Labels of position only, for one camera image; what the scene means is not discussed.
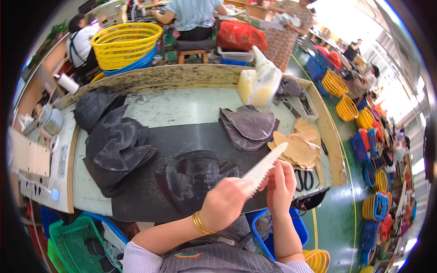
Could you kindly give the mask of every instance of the apron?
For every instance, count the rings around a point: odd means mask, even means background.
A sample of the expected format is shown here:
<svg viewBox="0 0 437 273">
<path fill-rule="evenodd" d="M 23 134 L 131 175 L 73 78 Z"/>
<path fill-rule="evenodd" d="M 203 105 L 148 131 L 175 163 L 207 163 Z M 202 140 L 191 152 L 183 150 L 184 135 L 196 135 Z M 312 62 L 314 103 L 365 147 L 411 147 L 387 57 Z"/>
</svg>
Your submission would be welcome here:
<svg viewBox="0 0 437 273">
<path fill-rule="evenodd" d="M 193 268 L 224 268 L 256 273 L 282 272 L 281 267 L 270 258 L 243 250 L 251 249 L 251 239 L 246 217 L 240 216 L 227 229 L 192 240 L 183 244 L 182 249 L 175 249 L 172 254 L 163 256 L 161 272 L 176 273 Z"/>
</svg>

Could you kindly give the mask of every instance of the striped shirt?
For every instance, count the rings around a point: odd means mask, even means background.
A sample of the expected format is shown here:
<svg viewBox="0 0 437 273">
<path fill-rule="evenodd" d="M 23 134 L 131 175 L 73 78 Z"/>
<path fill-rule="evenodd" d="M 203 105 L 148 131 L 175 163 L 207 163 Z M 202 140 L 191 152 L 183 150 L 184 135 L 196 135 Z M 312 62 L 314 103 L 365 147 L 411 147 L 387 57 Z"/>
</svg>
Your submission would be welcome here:
<svg viewBox="0 0 437 273">
<path fill-rule="evenodd" d="M 176 13 L 174 27 L 178 31 L 188 31 L 196 27 L 210 28 L 215 19 L 212 13 L 223 0 L 171 0 L 167 9 Z"/>
</svg>

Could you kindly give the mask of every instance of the man in black shirt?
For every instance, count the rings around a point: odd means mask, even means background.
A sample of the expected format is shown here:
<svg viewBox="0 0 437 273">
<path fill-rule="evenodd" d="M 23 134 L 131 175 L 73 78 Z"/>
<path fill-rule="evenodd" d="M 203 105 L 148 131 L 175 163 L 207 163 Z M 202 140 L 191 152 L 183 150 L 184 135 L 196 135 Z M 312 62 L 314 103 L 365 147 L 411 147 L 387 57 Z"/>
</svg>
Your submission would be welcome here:
<svg viewBox="0 0 437 273">
<path fill-rule="evenodd" d="M 345 56 L 349 61 L 353 61 L 357 54 L 361 55 L 361 52 L 358 48 L 361 45 L 361 41 L 361 39 L 358 39 L 356 43 L 350 43 L 346 51 L 343 53 L 343 56 Z"/>
</svg>

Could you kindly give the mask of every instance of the gold bracelet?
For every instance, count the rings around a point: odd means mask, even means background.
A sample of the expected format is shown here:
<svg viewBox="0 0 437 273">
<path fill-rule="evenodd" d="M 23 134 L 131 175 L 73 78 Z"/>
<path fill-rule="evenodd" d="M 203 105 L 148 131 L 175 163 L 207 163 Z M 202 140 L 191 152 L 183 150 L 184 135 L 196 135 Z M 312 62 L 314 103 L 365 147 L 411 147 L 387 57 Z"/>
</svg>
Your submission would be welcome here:
<svg viewBox="0 0 437 273">
<path fill-rule="evenodd" d="M 193 214 L 193 222 L 194 225 L 203 233 L 206 235 L 214 234 L 215 232 L 210 231 L 205 225 L 203 225 L 202 221 L 200 220 L 200 211 L 196 211 Z"/>
</svg>

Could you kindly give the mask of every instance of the paper roll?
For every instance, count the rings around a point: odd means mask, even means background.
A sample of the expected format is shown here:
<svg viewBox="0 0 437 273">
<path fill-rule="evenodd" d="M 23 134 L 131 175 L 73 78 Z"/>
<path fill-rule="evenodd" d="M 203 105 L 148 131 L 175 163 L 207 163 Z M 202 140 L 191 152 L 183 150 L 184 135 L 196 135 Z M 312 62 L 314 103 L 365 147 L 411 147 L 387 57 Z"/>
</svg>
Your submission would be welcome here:
<svg viewBox="0 0 437 273">
<path fill-rule="evenodd" d="M 72 78 L 68 77 L 65 73 L 62 73 L 58 79 L 58 84 L 65 88 L 69 93 L 76 93 L 79 89 L 79 84 Z"/>
</svg>

